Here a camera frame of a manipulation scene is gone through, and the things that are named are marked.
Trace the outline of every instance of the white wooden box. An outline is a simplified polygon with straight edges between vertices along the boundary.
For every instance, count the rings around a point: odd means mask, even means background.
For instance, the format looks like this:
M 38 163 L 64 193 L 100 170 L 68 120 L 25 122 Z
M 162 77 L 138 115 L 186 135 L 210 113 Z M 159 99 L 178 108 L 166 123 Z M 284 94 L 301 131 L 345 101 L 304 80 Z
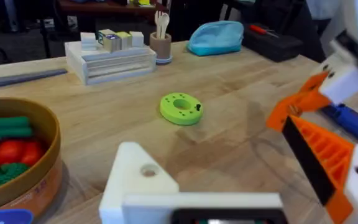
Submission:
M 85 85 L 144 75 L 155 70 L 156 53 L 148 46 L 113 53 L 100 44 L 96 46 L 96 50 L 81 50 L 79 41 L 65 43 L 67 64 Z

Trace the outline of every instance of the light blue zipper pouch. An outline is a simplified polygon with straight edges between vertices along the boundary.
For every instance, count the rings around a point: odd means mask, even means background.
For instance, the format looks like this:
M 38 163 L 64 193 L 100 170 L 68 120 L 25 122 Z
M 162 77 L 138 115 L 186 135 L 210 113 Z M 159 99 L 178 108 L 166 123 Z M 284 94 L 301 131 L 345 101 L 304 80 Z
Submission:
M 235 21 L 209 22 L 191 35 L 187 49 L 198 56 L 241 50 L 244 26 Z

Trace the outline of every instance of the small cube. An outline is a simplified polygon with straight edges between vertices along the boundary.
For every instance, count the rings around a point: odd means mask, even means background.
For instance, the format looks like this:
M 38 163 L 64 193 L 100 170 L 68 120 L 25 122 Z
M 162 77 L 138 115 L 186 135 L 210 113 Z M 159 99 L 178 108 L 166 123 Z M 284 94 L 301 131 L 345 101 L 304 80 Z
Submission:
M 115 32 L 110 29 L 99 30 L 99 32 L 98 32 L 99 44 L 104 45 L 104 40 L 106 39 L 104 36 L 110 35 L 110 34 L 115 34 Z
M 118 32 L 117 36 L 121 38 L 121 49 L 128 49 L 132 47 L 132 36 L 127 32 Z
M 121 50 L 121 38 L 116 34 L 108 34 L 103 36 L 103 48 L 108 52 Z
M 94 33 L 81 33 L 82 50 L 96 50 L 96 36 Z
M 144 36 L 142 32 L 130 31 L 132 36 L 132 47 L 143 47 L 144 46 Z

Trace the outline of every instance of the screwdriver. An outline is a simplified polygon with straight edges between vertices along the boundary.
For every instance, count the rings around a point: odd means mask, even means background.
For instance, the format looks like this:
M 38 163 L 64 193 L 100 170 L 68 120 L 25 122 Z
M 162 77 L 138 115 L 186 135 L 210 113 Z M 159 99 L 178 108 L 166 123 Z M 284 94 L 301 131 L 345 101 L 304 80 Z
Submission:
M 263 29 L 263 28 L 261 28 L 259 26 L 256 26 L 256 25 L 250 25 L 249 29 L 254 31 L 254 32 L 256 32 L 256 33 L 258 33 L 258 34 L 263 34 L 263 35 L 267 34 L 267 35 L 271 35 L 272 37 L 279 38 L 277 35 L 269 32 L 269 31 L 267 31 L 267 30 L 265 30 L 265 29 Z

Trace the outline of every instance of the utensil holder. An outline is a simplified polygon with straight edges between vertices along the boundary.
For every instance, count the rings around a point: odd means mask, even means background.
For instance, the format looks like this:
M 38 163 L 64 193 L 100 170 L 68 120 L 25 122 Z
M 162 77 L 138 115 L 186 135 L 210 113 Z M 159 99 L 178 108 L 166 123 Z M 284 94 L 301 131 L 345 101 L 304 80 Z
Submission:
M 156 33 L 150 34 L 150 48 L 157 53 L 157 59 L 169 59 L 171 57 L 171 35 L 165 34 L 165 39 L 158 39 Z

